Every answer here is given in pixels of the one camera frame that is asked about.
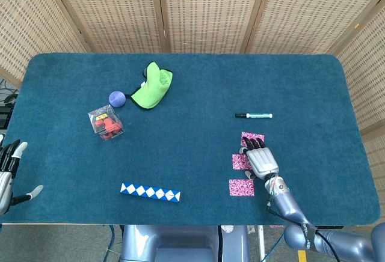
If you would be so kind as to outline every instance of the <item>robotic arm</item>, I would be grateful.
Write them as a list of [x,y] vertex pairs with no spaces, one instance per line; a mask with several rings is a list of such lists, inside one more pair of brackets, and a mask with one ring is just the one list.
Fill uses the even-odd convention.
[[42,190],[43,185],[37,186],[32,192],[14,197],[13,180],[19,167],[20,158],[28,143],[20,140],[12,144],[1,146],[4,136],[0,135],[0,216],[8,212],[10,206],[29,201],[35,198]]
[[[305,217],[285,181],[279,176],[279,167],[269,148],[261,139],[243,137],[247,147],[239,149],[245,153],[255,175],[265,182],[269,193],[267,210],[292,225],[286,227],[285,242],[294,249],[309,249],[331,257],[337,261],[380,262],[385,261],[385,224],[377,225],[372,231],[372,239],[332,230],[318,230]],[[279,213],[271,209],[274,203]]]

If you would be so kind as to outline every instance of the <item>woven panel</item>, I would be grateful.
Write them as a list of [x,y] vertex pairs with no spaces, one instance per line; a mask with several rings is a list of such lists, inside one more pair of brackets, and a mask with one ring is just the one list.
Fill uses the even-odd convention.
[[16,81],[37,53],[84,51],[54,0],[0,0],[0,68]]
[[381,203],[381,222],[385,222],[385,135],[366,142],[365,149]]
[[268,0],[253,53],[325,53],[370,0]]
[[166,0],[172,52],[239,53],[255,0]]
[[96,51],[161,51],[153,0],[66,1]]
[[385,120],[385,8],[339,54],[360,128]]

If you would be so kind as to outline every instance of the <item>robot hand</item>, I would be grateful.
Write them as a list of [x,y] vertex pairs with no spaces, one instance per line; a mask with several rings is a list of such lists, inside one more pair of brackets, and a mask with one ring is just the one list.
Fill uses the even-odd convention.
[[43,185],[37,186],[31,193],[13,197],[13,180],[19,167],[20,158],[28,143],[20,140],[1,147],[4,136],[0,135],[0,216],[5,214],[10,206],[35,198],[43,189]]
[[263,140],[257,138],[248,139],[242,137],[247,147],[239,149],[239,153],[245,153],[250,161],[256,176],[262,180],[269,180],[272,176],[279,172],[278,164],[271,154],[269,148],[266,148]]

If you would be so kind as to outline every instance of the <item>purple ball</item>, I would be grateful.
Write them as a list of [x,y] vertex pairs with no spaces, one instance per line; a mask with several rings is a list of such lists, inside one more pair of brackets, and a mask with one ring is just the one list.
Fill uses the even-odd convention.
[[109,95],[108,100],[112,107],[119,108],[126,103],[126,96],[122,92],[114,91]]

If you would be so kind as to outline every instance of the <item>floor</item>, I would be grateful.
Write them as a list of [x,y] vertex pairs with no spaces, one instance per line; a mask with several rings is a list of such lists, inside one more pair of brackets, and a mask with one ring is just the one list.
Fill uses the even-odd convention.
[[[107,261],[118,262],[122,247],[121,231],[115,229],[113,252]],[[369,237],[369,232],[349,227],[344,231],[359,233]],[[275,244],[282,229],[265,227],[266,252]],[[0,232],[0,261],[102,261],[111,238],[107,225],[3,225]],[[250,262],[258,262],[258,238],[249,234]],[[298,261],[297,251],[290,249],[282,240],[267,259],[268,262]],[[332,262],[334,259],[307,252],[309,262]]]

